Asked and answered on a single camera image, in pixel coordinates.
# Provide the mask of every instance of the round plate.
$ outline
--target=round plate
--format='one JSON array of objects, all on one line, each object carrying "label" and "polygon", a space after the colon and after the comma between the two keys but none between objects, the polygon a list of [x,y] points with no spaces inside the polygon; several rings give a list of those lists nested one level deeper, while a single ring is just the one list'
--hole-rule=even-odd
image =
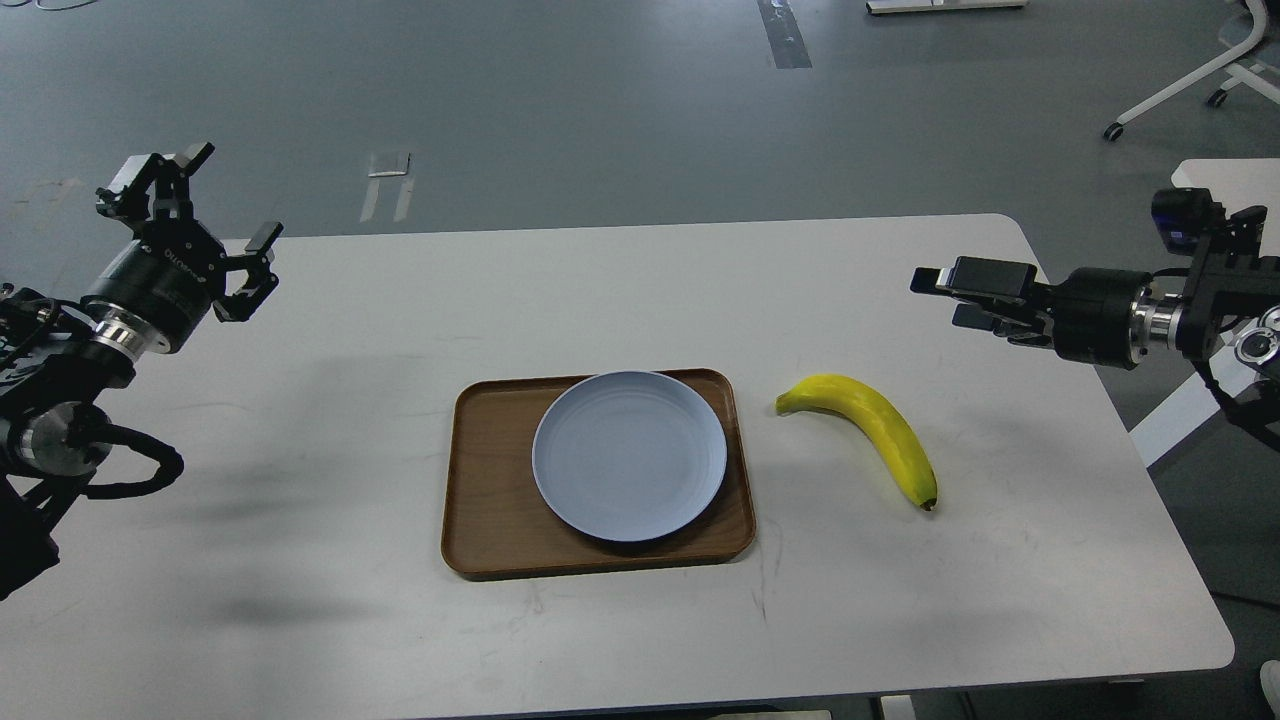
[{"label": "round plate", "polygon": [[710,405],[685,383],[639,370],[588,378],[547,409],[534,480],[562,520],[609,541],[645,541],[707,509],[728,451]]}]

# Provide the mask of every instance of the floor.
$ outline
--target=floor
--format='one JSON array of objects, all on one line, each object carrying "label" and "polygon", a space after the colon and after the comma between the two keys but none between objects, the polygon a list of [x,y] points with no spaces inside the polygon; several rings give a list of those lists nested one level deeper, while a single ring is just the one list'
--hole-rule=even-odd
[{"label": "floor", "polygon": [[[1053,282],[1080,265],[1171,264],[1148,204],[1183,159],[1280,156],[1280,109],[1242,88],[1211,110],[1210,81],[1119,142],[1100,137],[1221,50],[1217,27],[1234,12],[1222,3],[1032,0],[897,17],[869,17],[855,0],[791,8],[812,68],[776,67],[749,0],[0,9],[0,282],[78,296],[128,240],[93,213],[91,190],[131,154],[200,140],[219,150],[193,200],[219,237],[269,218],[300,237],[1002,213]],[[402,181],[366,205],[370,155],[387,151],[413,156],[403,208]],[[1188,374],[1176,357],[1100,370],[1129,427]],[[1274,464],[1211,421],[1152,469],[1213,589],[1280,598]],[[980,689],[973,708],[1270,717],[1256,673],[1280,656],[1280,618],[1231,601],[1221,610],[1238,647],[1226,669]],[[964,717],[961,700],[923,693],[916,708]],[[869,716],[861,698],[773,705]]]}]

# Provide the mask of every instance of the brown tray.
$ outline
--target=brown tray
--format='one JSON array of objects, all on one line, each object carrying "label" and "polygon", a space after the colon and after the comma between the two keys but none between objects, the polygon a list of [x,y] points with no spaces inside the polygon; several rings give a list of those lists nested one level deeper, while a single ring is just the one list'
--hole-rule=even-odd
[{"label": "brown tray", "polygon": [[663,373],[716,411],[728,442],[724,482],[692,523],[645,542],[581,533],[543,501],[534,483],[534,433],[562,392],[589,375],[476,383],[458,396],[444,495],[440,553],[472,580],[700,565],[733,559],[755,538],[755,511],[733,388],[714,370]]}]

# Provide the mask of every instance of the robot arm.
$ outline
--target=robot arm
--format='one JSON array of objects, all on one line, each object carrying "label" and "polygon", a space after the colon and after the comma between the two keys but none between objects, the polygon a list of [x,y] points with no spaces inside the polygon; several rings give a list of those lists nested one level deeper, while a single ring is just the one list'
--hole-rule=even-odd
[{"label": "robot arm", "polygon": [[[189,177],[212,151],[134,155],[97,191],[99,213],[128,225],[133,241],[79,302],[0,288],[0,600],[58,562],[50,533],[78,497],[137,497],[182,474],[173,447],[111,424],[93,405],[99,393],[127,387],[143,352],[180,350],[210,307],[243,322],[279,284],[270,263],[280,223],[228,256],[195,219]],[[228,295],[234,270],[248,277]],[[155,460],[151,479],[90,484],[116,445]],[[19,495],[9,475],[37,482]]]},{"label": "robot arm", "polygon": [[[1187,270],[1080,268],[1053,286],[1036,282],[1025,263],[959,258],[948,269],[916,268],[911,292],[960,301],[957,327],[1053,348],[1065,360],[1129,370],[1152,347],[1176,350],[1229,421],[1280,451],[1280,437],[1266,429],[1280,420],[1280,258],[1260,256],[1266,215],[1253,206],[1226,217],[1207,190],[1162,190],[1152,218],[1169,252],[1192,256]],[[1160,292],[1161,274],[1185,277],[1183,292]],[[1257,325],[1235,338],[1234,352],[1261,382],[1257,397],[1240,404],[1217,387],[1208,359],[1221,333],[1245,319]]]}]

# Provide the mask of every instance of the banana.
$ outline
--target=banana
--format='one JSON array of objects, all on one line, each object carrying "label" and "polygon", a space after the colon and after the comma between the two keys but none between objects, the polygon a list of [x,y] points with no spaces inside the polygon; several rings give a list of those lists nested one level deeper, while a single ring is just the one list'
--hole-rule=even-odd
[{"label": "banana", "polygon": [[927,511],[937,505],[938,480],[919,438],[902,414],[874,388],[845,375],[809,375],[780,395],[773,406],[778,415],[797,410],[844,415],[867,433],[908,500]]}]

